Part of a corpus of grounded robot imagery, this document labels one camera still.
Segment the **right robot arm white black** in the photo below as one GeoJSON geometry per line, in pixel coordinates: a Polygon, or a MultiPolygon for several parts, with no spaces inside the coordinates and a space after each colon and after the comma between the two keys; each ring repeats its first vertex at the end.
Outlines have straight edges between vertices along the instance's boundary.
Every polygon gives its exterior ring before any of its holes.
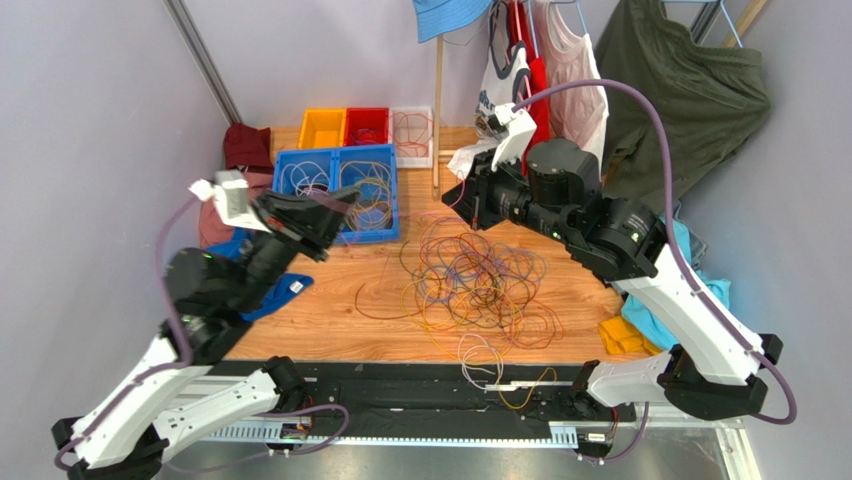
{"type": "Polygon", "coordinates": [[[698,288],[690,266],[678,264],[678,245],[651,209],[604,197],[597,158],[570,140],[535,145],[525,170],[494,166],[493,156],[476,155],[442,202],[475,230],[510,221],[561,243],[674,335],[673,347],[644,360],[585,363],[572,385],[575,398],[603,407],[666,402],[702,420],[761,411],[768,388],[758,372],[777,362],[782,341],[716,317],[722,303],[698,288]]]}

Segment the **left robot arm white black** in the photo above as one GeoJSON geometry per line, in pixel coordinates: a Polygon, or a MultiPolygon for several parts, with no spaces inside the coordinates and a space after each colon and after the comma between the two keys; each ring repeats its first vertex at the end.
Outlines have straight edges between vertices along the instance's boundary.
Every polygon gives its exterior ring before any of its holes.
{"type": "Polygon", "coordinates": [[[174,400],[250,330],[245,315],[261,307],[296,257],[327,259],[360,190],[251,197],[239,181],[200,180],[192,192],[212,201],[224,223],[252,236],[233,259],[184,248],[159,266],[169,314],[143,357],[91,413],[53,426],[55,464],[71,479],[150,479],[178,453],[235,422],[317,412],[287,357],[273,357],[192,403],[175,406],[174,400]]]}

